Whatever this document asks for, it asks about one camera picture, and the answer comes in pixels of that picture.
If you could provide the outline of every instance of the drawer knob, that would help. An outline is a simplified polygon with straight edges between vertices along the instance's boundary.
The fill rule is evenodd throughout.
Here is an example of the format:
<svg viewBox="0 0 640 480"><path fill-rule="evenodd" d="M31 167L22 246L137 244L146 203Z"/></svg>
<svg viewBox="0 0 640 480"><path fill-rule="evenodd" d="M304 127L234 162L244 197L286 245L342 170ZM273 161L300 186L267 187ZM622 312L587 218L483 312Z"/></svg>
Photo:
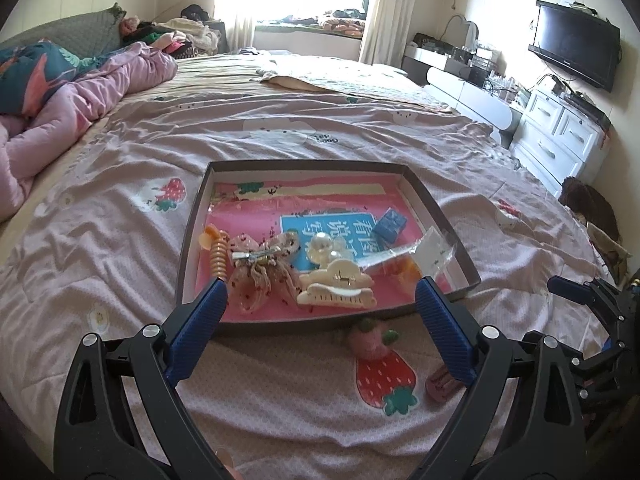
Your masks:
<svg viewBox="0 0 640 480"><path fill-rule="evenodd" d="M538 146L540 146L540 148L542 148L542 151L545 152L548 156L550 156L551 158L556 158L556 154L546 146L543 146L541 140L538 141Z"/></svg>
<svg viewBox="0 0 640 480"><path fill-rule="evenodd" d="M572 136L574 136L576 139L578 139L581 143L584 144L584 139L580 135L575 133L573 130L569 130L569 133L572 134Z"/></svg>

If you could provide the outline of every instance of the television screen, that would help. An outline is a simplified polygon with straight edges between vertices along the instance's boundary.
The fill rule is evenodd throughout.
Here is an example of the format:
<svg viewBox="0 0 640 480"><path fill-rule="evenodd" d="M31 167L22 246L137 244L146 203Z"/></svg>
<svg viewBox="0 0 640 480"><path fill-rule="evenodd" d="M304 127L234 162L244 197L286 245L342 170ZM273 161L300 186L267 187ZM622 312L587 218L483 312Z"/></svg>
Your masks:
<svg viewBox="0 0 640 480"><path fill-rule="evenodd" d="M611 92L620 62L620 29L581 10L538 2L529 50L596 88Z"/></svg>

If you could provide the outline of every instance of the cardboard tray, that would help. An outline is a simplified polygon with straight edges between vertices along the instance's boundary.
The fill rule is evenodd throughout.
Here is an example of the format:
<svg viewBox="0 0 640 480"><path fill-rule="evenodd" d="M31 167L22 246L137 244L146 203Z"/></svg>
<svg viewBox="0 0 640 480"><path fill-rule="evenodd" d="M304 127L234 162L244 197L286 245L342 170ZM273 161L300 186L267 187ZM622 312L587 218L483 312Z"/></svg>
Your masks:
<svg viewBox="0 0 640 480"><path fill-rule="evenodd" d="M391 176L397 179L398 189L420 228L425 232L429 226L435 225L441 233L447 233L449 242L456 244L455 259L447 267L447 275L455 284L447 294L450 300L459 300L478 286L481 282L480 275L462 242L429 191L407 166L350 160L234 160L212 162L207 167L184 235L176 285L176 305L190 303L199 292L196 290L201 251L198 236L204 230L210 198L216 190L216 184L268 181L295 183L316 178L354 176ZM247 316L246 320L229 322L223 317L216 335L276 335L336 330L352 326L363 317L390 319L412 314L415 312L415 305L407 303L363 311L332 310L335 310L335 314L291 320L255 320Z"/></svg>

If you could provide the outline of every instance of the blue block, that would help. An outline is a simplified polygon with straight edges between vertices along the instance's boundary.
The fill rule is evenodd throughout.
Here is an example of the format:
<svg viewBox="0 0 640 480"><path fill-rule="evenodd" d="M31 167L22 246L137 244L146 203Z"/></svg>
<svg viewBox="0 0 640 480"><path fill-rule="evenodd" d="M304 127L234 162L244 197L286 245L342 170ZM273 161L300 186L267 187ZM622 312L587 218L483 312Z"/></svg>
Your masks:
<svg viewBox="0 0 640 480"><path fill-rule="evenodd" d="M398 240L398 236L406 227L406 222L407 219L398 211L389 208L373 227L372 232L382 238L387 244L391 245Z"/></svg>

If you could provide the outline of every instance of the brown fabric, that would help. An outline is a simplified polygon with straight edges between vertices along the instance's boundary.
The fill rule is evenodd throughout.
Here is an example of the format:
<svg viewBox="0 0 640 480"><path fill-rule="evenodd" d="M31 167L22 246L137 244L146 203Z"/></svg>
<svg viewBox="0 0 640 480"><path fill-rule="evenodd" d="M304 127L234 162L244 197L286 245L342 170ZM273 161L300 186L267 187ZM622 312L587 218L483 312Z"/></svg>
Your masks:
<svg viewBox="0 0 640 480"><path fill-rule="evenodd" d="M587 222L602 229L613 241L620 241L613 208L593 187L570 176L562 183L562 194L558 200L574 213L583 215Z"/></svg>

